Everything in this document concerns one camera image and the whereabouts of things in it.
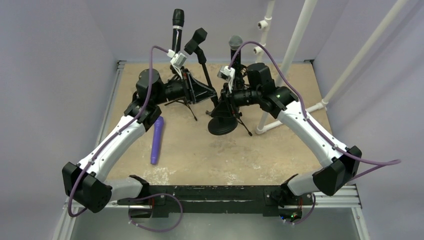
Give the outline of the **black tripod stand shock mount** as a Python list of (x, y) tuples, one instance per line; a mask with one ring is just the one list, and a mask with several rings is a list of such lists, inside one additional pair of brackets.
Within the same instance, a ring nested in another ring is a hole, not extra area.
[[(233, 90), (245, 90), (248, 87), (246, 84), (244, 77), (247, 76), (247, 67), (241, 63), (234, 63), (233, 67), (235, 69), (235, 76), (233, 82)], [(252, 132), (247, 128), (244, 122), (241, 119), (242, 113), (239, 112), (238, 123), (241, 124), (249, 134), (249, 136), (253, 136)]]

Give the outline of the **black wireless microphone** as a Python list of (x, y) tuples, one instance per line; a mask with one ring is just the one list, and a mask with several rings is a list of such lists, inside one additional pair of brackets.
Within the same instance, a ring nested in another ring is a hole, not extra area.
[(172, 16), (172, 44), (171, 49), (174, 52), (181, 50), (182, 30), (185, 23), (185, 12), (182, 9), (176, 8)]

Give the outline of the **purple microphone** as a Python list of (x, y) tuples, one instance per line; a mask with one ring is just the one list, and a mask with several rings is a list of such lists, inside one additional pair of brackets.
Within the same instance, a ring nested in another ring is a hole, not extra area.
[(157, 165), (160, 156), (160, 150), (162, 146), (162, 135), (164, 128), (164, 118), (159, 116), (154, 123), (154, 132), (152, 138), (151, 154), (150, 154), (150, 164)]

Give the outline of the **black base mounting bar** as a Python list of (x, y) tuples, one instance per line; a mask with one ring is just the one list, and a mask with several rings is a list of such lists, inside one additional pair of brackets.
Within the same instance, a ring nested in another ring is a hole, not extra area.
[(131, 216), (140, 217), (137, 207), (153, 218), (169, 214), (260, 214), (301, 217), (302, 208), (313, 203), (312, 194), (287, 196), (280, 185), (150, 185), (138, 199), (121, 199)]

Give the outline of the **black microphone silver grille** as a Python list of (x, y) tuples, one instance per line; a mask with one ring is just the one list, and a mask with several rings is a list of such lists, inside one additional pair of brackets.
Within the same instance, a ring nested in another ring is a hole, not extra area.
[(229, 47), (230, 47), (230, 57), (232, 62), (232, 67), (234, 69), (238, 68), (241, 65), (241, 52), (238, 51), (240, 46), (242, 45), (243, 40), (239, 35), (233, 35), (229, 39)]

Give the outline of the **black round-base mic stand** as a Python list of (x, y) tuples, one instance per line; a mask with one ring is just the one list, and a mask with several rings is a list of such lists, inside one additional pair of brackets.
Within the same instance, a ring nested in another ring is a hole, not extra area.
[[(196, 29), (191, 37), (191, 39), (185, 44), (184, 51), (189, 54), (195, 54), (197, 57), (198, 63), (201, 65), (204, 77), (206, 79), (206, 85), (210, 88), (213, 88), (213, 84), (209, 75), (208, 68), (206, 66), (207, 58), (203, 49), (200, 47), (200, 44), (203, 43), (207, 38), (207, 31), (200, 27)], [(216, 92), (216, 97), (210, 98), (213, 104), (213, 108), (218, 104), (219, 98), (218, 93)], [(211, 117), (211, 111), (206, 111), (205, 113)], [(211, 117), (211, 120), (208, 122), (207, 129), (209, 133), (215, 136), (223, 136), (229, 134), (238, 126), (238, 121), (235, 117)]]

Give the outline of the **black tripod stand left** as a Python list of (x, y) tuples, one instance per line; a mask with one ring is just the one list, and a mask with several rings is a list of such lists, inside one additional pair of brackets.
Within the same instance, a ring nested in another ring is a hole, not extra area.
[[(186, 67), (182, 67), (181, 70), (188, 70)], [(181, 97), (180, 94), (182, 94), (181, 92), (181, 88), (179, 87), (178, 83), (176, 82), (176, 71), (173, 70), (173, 73), (175, 72), (174, 76), (172, 78), (170, 78), (168, 80), (168, 82), (165, 84), (165, 96), (167, 99), (167, 103), (165, 104), (165, 106), (168, 106), (172, 103), (179, 103), (182, 104), (184, 106), (186, 106), (191, 114), (193, 115), (193, 118), (195, 121), (198, 121), (198, 118), (196, 117), (196, 115), (194, 114), (192, 108), (190, 107), (191, 103), (187, 103), (184, 97)]]

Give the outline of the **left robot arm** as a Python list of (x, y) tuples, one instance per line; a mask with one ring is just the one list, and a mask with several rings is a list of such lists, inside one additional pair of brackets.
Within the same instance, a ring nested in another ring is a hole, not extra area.
[(185, 99), (197, 104), (216, 97), (216, 90), (193, 77), (184, 68), (167, 82), (163, 82), (156, 69), (145, 69), (135, 84), (136, 91), (116, 127), (86, 157), (77, 164), (68, 162), (62, 168), (65, 194), (84, 210), (100, 212), (110, 201), (131, 199), (138, 205), (146, 203), (149, 191), (147, 182), (131, 175), (123, 180), (107, 182), (107, 176), (127, 151), (160, 117), (160, 104)]

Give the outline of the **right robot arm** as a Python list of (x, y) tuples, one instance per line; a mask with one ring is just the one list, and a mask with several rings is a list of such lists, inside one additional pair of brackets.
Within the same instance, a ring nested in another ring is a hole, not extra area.
[(289, 127), (317, 158), (321, 169), (309, 173), (295, 174), (282, 185), (280, 196), (288, 204), (294, 203), (300, 195), (322, 192), (333, 196), (357, 173), (361, 150), (347, 147), (335, 139), (302, 107), (301, 99), (286, 86), (277, 87), (270, 68), (264, 63), (247, 67), (248, 86), (234, 88), (236, 71), (223, 66), (217, 76), (226, 81), (220, 93), (218, 104), (211, 111), (208, 131), (221, 136), (232, 132), (242, 121), (240, 107), (259, 105), (280, 123)]

